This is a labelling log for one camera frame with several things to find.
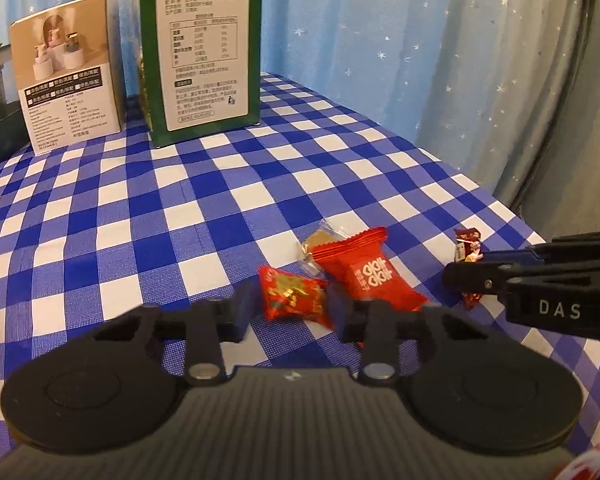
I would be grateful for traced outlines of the blue white checkered tablecloth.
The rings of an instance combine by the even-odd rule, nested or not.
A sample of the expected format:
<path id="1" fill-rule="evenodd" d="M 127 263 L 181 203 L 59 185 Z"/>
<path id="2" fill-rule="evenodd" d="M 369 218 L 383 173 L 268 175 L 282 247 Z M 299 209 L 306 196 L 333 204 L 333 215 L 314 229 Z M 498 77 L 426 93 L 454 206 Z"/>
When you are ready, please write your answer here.
<path id="1" fill-rule="evenodd" d="M 154 148 L 137 102 L 120 133 L 0 163 L 0 393 L 14 370 L 149 302 L 227 296 L 260 266 L 300 271 L 322 221 L 388 231 L 387 258 L 431 301 L 459 226 L 490 250 L 539 243 L 485 188 L 365 116 L 261 79 L 253 127 Z M 0 409 L 0 459 L 14 444 Z"/>

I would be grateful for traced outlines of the green carton box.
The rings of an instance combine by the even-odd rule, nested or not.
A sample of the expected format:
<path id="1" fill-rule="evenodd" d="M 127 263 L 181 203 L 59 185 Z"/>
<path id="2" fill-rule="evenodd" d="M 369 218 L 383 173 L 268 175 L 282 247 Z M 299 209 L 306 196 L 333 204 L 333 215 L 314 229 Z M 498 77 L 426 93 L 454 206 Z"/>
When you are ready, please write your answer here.
<path id="1" fill-rule="evenodd" d="M 140 102 L 152 144 L 260 120 L 262 0 L 138 0 Z"/>

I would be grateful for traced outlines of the small dark red candy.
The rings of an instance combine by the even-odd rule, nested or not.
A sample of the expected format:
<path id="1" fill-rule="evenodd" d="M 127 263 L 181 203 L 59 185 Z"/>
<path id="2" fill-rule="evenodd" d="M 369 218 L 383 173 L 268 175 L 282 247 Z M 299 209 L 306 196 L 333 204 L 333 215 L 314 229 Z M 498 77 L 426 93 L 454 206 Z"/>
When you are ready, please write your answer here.
<path id="1" fill-rule="evenodd" d="M 477 262 L 482 257 L 481 233 L 476 228 L 455 229 L 455 262 Z M 468 294 L 463 292 L 465 307 L 468 310 L 474 308 L 482 298 L 481 294 Z"/>

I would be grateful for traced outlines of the large red candy packet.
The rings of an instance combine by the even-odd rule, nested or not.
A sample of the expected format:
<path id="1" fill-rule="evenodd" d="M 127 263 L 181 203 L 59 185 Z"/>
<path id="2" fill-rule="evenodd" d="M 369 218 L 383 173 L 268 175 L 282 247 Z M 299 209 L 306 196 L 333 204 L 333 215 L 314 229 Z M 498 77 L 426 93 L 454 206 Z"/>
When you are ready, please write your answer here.
<path id="1" fill-rule="evenodd" d="M 345 240 L 317 245 L 311 256 L 323 271 L 355 300 L 388 301 L 396 310 L 418 311 L 428 299 L 412 289 L 384 254 L 388 238 L 383 226 Z"/>

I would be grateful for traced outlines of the small red gold candy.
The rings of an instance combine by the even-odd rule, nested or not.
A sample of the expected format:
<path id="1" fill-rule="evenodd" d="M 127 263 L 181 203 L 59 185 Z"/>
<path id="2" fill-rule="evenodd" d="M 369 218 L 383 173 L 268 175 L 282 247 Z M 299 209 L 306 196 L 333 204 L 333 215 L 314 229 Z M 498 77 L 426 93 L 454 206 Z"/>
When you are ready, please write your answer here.
<path id="1" fill-rule="evenodd" d="M 332 319 L 327 311 L 328 283 L 325 280 L 261 266 L 259 283 L 263 316 L 268 321 L 298 318 L 332 329 Z"/>

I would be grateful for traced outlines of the grey lace-trimmed cover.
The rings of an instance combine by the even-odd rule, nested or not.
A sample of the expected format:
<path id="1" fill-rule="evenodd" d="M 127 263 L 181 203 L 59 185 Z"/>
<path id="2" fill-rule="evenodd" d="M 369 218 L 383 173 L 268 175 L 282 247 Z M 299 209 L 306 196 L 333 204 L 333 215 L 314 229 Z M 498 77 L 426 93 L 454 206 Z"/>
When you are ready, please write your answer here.
<path id="1" fill-rule="evenodd" d="M 517 209 L 547 240 L 600 231 L 600 0 L 583 0 L 564 95 Z"/>

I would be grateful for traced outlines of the blue star curtain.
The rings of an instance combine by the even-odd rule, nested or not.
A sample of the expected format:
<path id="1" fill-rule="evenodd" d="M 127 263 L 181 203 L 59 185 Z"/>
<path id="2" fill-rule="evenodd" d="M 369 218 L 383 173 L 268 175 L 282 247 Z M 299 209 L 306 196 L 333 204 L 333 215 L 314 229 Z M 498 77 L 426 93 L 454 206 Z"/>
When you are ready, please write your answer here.
<path id="1" fill-rule="evenodd" d="M 74 0 L 0 0 L 10 25 Z M 138 0 L 119 0 L 140 107 Z M 262 0 L 260 75 L 307 84 L 516 200 L 552 117 L 581 0 Z"/>

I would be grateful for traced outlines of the clear brown biscuit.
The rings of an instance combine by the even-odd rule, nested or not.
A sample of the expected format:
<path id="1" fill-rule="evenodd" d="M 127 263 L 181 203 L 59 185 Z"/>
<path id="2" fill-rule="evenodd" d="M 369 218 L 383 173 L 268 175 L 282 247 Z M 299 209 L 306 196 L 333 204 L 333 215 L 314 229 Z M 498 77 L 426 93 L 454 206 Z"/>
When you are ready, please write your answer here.
<path id="1" fill-rule="evenodd" d="M 314 260 L 314 249 L 317 246 L 340 242 L 352 235 L 354 232 L 351 229 L 332 220 L 323 219 L 317 229 L 299 244 L 299 264 L 303 272 L 312 278 L 324 278 L 325 271 Z"/>

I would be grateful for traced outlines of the white beige product box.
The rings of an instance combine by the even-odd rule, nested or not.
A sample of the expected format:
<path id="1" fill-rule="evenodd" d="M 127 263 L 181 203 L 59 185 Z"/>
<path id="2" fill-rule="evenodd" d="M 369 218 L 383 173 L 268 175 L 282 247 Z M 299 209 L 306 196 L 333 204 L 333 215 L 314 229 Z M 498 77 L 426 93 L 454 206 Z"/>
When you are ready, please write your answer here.
<path id="1" fill-rule="evenodd" d="M 74 0 L 31 14 L 10 25 L 9 39 L 35 154 L 122 130 L 119 0 Z"/>

